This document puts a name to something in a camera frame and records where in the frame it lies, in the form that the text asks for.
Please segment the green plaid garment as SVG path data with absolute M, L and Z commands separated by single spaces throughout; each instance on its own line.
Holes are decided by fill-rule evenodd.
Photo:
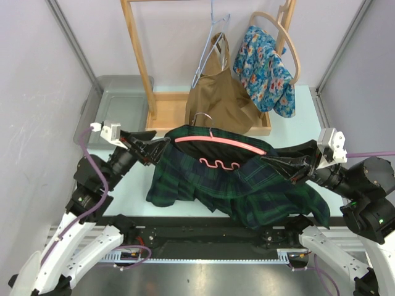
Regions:
M 276 152 L 263 140 L 245 137 Z M 221 211 L 251 229 L 280 222 L 293 214 L 313 214 L 320 225 L 327 228 L 330 224 L 330 208 L 314 188 L 284 179 L 260 157 L 236 171 L 207 170 L 190 162 L 180 163 L 173 154 L 172 141 L 155 167 L 146 200 L 157 207 L 198 200 L 210 211 Z

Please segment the pink plastic hanger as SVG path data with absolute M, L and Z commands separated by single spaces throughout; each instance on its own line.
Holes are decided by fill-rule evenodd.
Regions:
M 270 147 L 257 141 L 249 142 L 249 138 L 215 129 L 214 119 L 205 112 L 195 113 L 193 122 L 199 116 L 210 120 L 209 127 L 183 125 L 171 129 L 170 136 L 173 154 L 180 163 L 206 168 L 207 170 L 236 171 L 255 157 L 272 157 L 277 153 Z

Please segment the tan brown skirt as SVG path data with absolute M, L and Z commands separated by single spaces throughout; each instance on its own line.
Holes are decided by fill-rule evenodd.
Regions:
M 244 86 L 231 75 L 226 36 L 214 35 L 210 49 L 203 74 L 189 91 L 185 123 L 249 136 L 270 134 Z

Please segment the light blue wire hanger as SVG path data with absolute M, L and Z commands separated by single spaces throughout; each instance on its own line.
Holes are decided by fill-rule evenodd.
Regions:
M 214 52 L 216 45 L 219 43 L 219 41 L 224 36 L 224 33 L 226 32 L 226 30 L 228 28 L 230 18 L 231 18 L 231 14 L 226 14 L 222 18 L 215 19 L 215 17 L 214 17 L 214 1 L 213 0 L 210 1 L 210 30 L 209 30 L 209 35 L 207 37 L 203 52 L 202 52 L 201 57 L 199 59 L 197 69 L 196 69 L 195 74 L 193 76 L 193 80 L 191 83 L 191 87 L 193 89 L 196 87 L 197 83 L 201 79 L 210 55 Z M 211 38 L 213 37 L 214 28 L 218 24 L 220 24 L 222 26 L 221 30 L 220 30 L 220 35 L 217 38 L 217 40 L 215 41 L 215 43 L 212 44 Z

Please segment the blue floral garment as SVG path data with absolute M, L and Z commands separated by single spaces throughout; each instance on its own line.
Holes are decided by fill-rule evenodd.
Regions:
M 273 37 L 251 25 L 235 57 L 233 71 L 260 112 L 272 110 L 281 117 L 291 118 L 296 114 L 293 76 L 275 47 Z

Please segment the beige wooden hanger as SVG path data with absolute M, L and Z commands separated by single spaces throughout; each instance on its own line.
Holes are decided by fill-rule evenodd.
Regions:
M 293 79 L 289 82 L 291 85 L 297 83 L 301 74 L 301 62 L 299 59 L 299 55 L 288 33 L 295 6 L 296 1 L 287 0 L 283 5 L 279 7 L 276 18 L 272 17 L 266 12 L 255 11 L 251 14 L 251 17 L 249 19 L 250 26 L 255 25 L 256 17 L 262 17 L 275 26 L 275 28 L 278 30 L 278 36 L 276 39 L 276 53 L 279 56 L 282 55 L 285 44 L 288 45 L 289 51 L 291 52 L 291 55 L 293 57 L 295 67 L 295 74 L 293 76 Z

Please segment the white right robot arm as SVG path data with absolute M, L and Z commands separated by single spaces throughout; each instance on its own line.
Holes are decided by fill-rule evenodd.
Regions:
M 363 244 L 370 264 L 365 265 L 329 240 L 308 218 L 299 215 L 285 225 L 285 241 L 303 246 L 346 277 L 354 295 L 394 295 L 394 191 L 391 163 L 377 156 L 349 169 L 344 137 L 309 141 L 280 149 L 264 159 L 294 184 L 312 181 L 349 200 L 340 210 L 347 228 Z

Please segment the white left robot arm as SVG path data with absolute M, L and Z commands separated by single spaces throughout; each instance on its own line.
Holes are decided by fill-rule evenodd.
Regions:
M 95 132 L 115 146 L 108 161 L 87 150 L 84 136 Z M 155 135 L 155 131 L 129 133 L 97 124 L 82 132 L 79 142 L 84 156 L 73 177 L 77 187 L 44 250 L 31 255 L 19 273 L 10 278 L 11 295 L 71 295 L 83 276 L 105 255 L 135 242 L 134 222 L 119 214 L 97 238 L 82 250 L 78 248 L 113 201 L 110 191 L 135 163 L 159 162 L 170 139 L 156 139 Z

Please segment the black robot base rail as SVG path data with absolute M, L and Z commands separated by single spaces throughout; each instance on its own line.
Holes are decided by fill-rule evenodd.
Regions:
M 148 263 L 285 264 L 306 253 L 299 235 L 315 218 L 295 216 L 251 230 L 230 218 L 133 217 L 124 249 L 109 252 L 101 263 L 127 267 L 147 255 Z

